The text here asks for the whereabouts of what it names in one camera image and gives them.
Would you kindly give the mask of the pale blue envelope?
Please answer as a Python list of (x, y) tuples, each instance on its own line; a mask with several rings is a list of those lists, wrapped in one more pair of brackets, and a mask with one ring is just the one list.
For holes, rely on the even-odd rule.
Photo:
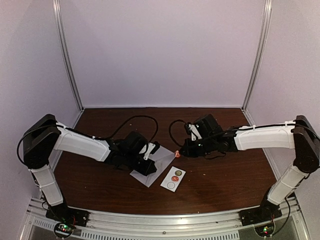
[[(153, 160), (155, 164), (164, 164), (164, 170), (171, 164), (174, 158), (175, 158), (175, 153), (166, 149), (163, 146), (160, 146), (160, 148), (157, 150), (156, 153), (151, 154), (149, 156), (149, 159)], [(148, 176), (144, 176), (139, 172), (133, 170), (129, 175), (149, 188), (161, 174), (152, 173), (152, 174), (149, 174)]]

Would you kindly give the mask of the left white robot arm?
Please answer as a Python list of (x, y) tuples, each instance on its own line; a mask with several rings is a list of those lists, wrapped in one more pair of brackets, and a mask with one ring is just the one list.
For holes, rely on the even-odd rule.
[(147, 140), (136, 131), (118, 140), (112, 136), (89, 135), (58, 122), (53, 114), (46, 114), (24, 133), (16, 148), (23, 149), (23, 154), (18, 154), (17, 158), (33, 175), (48, 206), (53, 207), (53, 215), (61, 222), (67, 222), (72, 218), (72, 211), (66, 207), (49, 164), (53, 150), (84, 156), (115, 167), (126, 166), (148, 176), (157, 171), (151, 156), (158, 151), (160, 144)]

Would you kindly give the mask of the white sticker sheet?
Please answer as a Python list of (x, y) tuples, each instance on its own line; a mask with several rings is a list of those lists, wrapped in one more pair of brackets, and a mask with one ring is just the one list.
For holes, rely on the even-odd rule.
[(185, 174), (186, 171), (172, 166), (160, 186), (174, 193), (182, 182)]

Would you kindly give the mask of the red white round sticker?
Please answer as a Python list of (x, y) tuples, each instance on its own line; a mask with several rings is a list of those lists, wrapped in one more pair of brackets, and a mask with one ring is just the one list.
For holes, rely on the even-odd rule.
[(176, 158), (180, 158), (181, 157), (181, 154), (180, 154), (180, 152), (178, 150), (176, 150), (174, 154), (175, 154)]

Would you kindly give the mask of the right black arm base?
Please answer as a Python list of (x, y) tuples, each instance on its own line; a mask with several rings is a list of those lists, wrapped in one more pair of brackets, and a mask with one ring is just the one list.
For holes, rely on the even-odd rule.
[(239, 212), (241, 224), (243, 226), (256, 225), (262, 222), (271, 221), (273, 218), (282, 216), (279, 205), (267, 203), (258, 207), (248, 208)]

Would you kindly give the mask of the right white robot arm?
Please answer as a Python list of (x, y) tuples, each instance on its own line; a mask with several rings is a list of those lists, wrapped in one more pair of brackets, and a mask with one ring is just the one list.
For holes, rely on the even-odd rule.
[(206, 157), (212, 152), (226, 154), (251, 149), (293, 149), (295, 159), (277, 182), (266, 192), (256, 210), (259, 220), (268, 220), (276, 206), (288, 197), (310, 174), (320, 167), (320, 138), (307, 118), (269, 125), (252, 125), (222, 129), (212, 114), (198, 118), (185, 126), (189, 138), (178, 151), (188, 158)]

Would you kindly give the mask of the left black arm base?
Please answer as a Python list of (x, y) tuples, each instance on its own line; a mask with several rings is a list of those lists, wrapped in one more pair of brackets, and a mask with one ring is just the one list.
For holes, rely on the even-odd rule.
[(89, 212), (72, 207), (68, 207), (65, 203), (51, 206), (49, 205), (45, 217), (72, 226), (86, 227)]

